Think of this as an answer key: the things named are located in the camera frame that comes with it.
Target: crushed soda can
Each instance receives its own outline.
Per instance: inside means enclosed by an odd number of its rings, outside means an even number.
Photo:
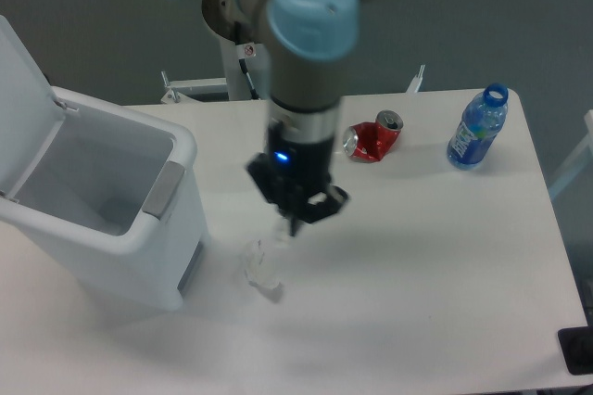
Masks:
[[[382,110],[375,121],[364,121],[345,130],[344,151],[351,158],[381,161],[403,127],[404,121],[393,110]]]

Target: gray wall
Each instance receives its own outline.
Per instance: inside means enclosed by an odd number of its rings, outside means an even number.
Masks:
[[[0,0],[0,14],[52,83],[105,100],[158,102],[161,69],[222,76],[200,0]],[[593,108],[592,20],[592,0],[379,0],[362,11],[351,93],[401,92],[422,63],[423,90],[504,82],[522,97],[549,177]],[[593,275],[593,171],[556,211],[574,268]]]

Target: metal bracket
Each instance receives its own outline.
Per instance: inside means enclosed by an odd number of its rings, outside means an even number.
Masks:
[[[161,103],[182,103],[184,101],[183,95],[200,96],[208,94],[224,94],[228,92],[225,78],[170,82],[166,71],[163,70],[160,75],[165,86],[165,96],[160,100]]]
[[[591,134],[586,134],[552,174],[551,185],[548,187],[549,199],[552,202],[593,159],[592,141]]]
[[[161,77],[163,77],[163,85],[165,86],[165,93],[167,94],[168,98],[172,98],[175,103],[179,103],[181,99],[179,98],[179,94],[177,90],[170,86],[169,78],[167,77],[167,72],[162,70],[160,72]]]

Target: table surface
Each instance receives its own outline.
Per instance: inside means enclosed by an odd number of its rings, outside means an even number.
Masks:
[[[0,392],[462,394],[577,386],[556,332],[585,325],[518,96],[473,172],[446,144],[476,91],[347,97],[340,134],[390,108],[381,163],[336,140],[351,201],[277,250],[283,295],[251,287],[248,241],[278,220],[245,172],[264,102],[138,107],[192,131],[213,243],[185,304],[158,312],[84,287],[0,224]]]

